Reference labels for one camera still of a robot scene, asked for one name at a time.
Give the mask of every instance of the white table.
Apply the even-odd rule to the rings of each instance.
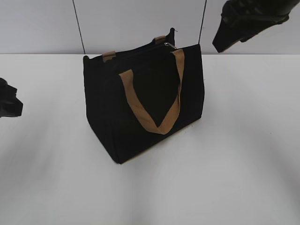
[[[85,117],[82,55],[0,55],[1,225],[299,225],[300,56],[204,55],[202,119],[115,164]]]

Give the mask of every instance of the white surface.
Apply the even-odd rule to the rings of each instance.
[[[198,42],[204,0],[75,0],[86,52],[101,54],[139,47],[176,33],[176,45]],[[202,52],[217,53],[212,41],[226,0],[208,0]],[[300,7],[226,54],[300,54]],[[0,0],[0,53],[83,53],[71,0]]]
[[[1,225],[299,225],[300,56],[204,55],[203,117],[116,165],[85,118],[81,55],[2,55]]]
[[[0,0],[0,53],[83,54],[72,0]]]

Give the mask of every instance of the tan strap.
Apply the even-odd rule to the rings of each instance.
[[[182,49],[178,49],[172,53],[174,54],[176,59],[180,83],[178,85],[177,97],[159,127],[156,126],[154,120],[145,110],[145,108],[143,107],[142,103],[136,95],[135,89],[133,87],[134,75],[132,70],[130,69],[124,73],[119,74],[124,85],[127,102],[130,108],[132,109],[133,113],[135,114],[136,118],[139,120],[140,124],[147,131],[162,135],[167,134],[172,129],[180,113],[180,93],[184,70],[184,52]]]
[[[156,37],[156,38],[154,38],[154,40],[155,40],[156,45],[164,43],[165,42],[165,36]]]
[[[106,53],[102,54],[103,62],[111,60],[114,57],[116,57],[116,52],[115,51],[113,51],[113,52],[106,52]]]

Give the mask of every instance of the zipper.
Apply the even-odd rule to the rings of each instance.
[[[168,42],[165,42],[164,44],[165,44],[165,46],[170,46],[170,47],[172,47],[173,49],[177,49],[174,45],[172,45],[172,44],[170,44],[170,43],[168,43]]]

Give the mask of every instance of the black object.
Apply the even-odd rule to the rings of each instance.
[[[200,46],[175,49],[174,44],[172,28],[167,36],[140,48],[83,58],[87,119],[116,163],[124,163],[201,118],[204,84]],[[130,75],[133,92],[126,85]],[[176,103],[178,114],[169,113],[174,112]],[[164,124],[172,121],[169,130]]]
[[[246,42],[261,31],[289,20],[300,0],[229,0],[213,45],[220,53],[238,41]]]
[[[16,98],[16,93],[16,88],[0,78],[0,117],[21,116],[23,103]]]

